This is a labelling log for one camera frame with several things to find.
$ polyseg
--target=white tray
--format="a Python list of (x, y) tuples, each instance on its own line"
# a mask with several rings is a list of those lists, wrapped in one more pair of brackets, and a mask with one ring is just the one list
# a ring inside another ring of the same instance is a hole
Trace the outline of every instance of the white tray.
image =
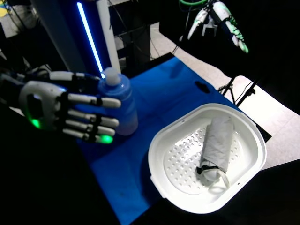
[[(227, 177), (209, 184), (196, 175), (205, 129), (217, 116), (231, 116), (234, 134)], [(148, 162), (151, 180), (163, 198), (192, 213), (223, 207), (263, 167), (266, 146), (255, 124), (243, 113), (221, 104), (206, 104), (160, 130), (153, 138)]]

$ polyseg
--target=plastic bottle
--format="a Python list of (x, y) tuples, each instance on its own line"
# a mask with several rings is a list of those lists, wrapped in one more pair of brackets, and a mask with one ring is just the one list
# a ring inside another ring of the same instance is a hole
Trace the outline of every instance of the plastic bottle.
[(130, 135), (135, 132), (138, 126), (138, 119), (135, 107), (135, 100), (132, 96), (130, 80), (112, 67), (104, 71), (105, 79), (101, 80), (98, 86), (102, 96), (117, 98), (121, 101), (121, 108), (106, 108), (107, 116), (117, 118), (120, 122), (116, 128), (119, 135)]

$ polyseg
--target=blue tablecloth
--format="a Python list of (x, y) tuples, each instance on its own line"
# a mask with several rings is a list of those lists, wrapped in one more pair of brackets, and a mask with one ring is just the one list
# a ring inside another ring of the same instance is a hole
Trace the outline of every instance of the blue tablecloth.
[[(210, 93), (200, 90), (195, 81), (206, 84)], [(139, 117), (137, 131), (128, 137), (116, 136), (111, 145), (79, 143), (122, 225), (133, 222), (161, 198), (150, 181), (148, 167), (154, 135), (206, 103), (237, 109), (177, 58), (140, 74), (131, 83)]]

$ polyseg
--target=robotic hand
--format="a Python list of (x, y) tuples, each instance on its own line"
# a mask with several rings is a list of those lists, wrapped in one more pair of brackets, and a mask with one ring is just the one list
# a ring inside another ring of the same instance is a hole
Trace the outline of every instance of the robotic hand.
[(243, 35), (236, 27), (237, 23), (234, 17), (230, 13), (226, 5), (219, 0), (209, 0), (208, 3), (200, 10), (188, 33), (188, 40), (192, 37), (196, 28), (201, 23), (204, 23), (207, 16), (209, 16), (209, 22), (203, 25), (202, 36), (205, 35), (206, 28), (213, 28), (215, 36), (218, 25), (220, 25), (223, 31), (230, 36), (235, 46), (239, 47), (245, 53), (249, 52), (245, 44)]
[(97, 97), (99, 78), (82, 73), (50, 72), (30, 77), (19, 92), (18, 103), (25, 117), (37, 128), (56, 130), (89, 142), (111, 143), (119, 121), (75, 109), (78, 104), (119, 108), (114, 98)]

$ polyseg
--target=floor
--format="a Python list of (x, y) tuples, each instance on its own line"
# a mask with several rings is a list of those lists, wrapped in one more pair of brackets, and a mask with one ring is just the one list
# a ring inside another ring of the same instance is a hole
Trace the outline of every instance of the floor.
[[(151, 45), (151, 55), (154, 58), (172, 52), (175, 48), (172, 41), (159, 33), (159, 23), (151, 26), (151, 38), (158, 51), (157, 53)], [(182, 49), (178, 49), (175, 56), (216, 89), (230, 80), (216, 67), (196, 59)], [(235, 98), (249, 83), (250, 80), (243, 76), (235, 79), (233, 83)], [(255, 87), (255, 91), (256, 94), (248, 97), (240, 105), (240, 109), (272, 135), (266, 143), (267, 161), (263, 169), (300, 159), (300, 116), (258, 86)], [(231, 100), (229, 94), (226, 94), (226, 97)]]

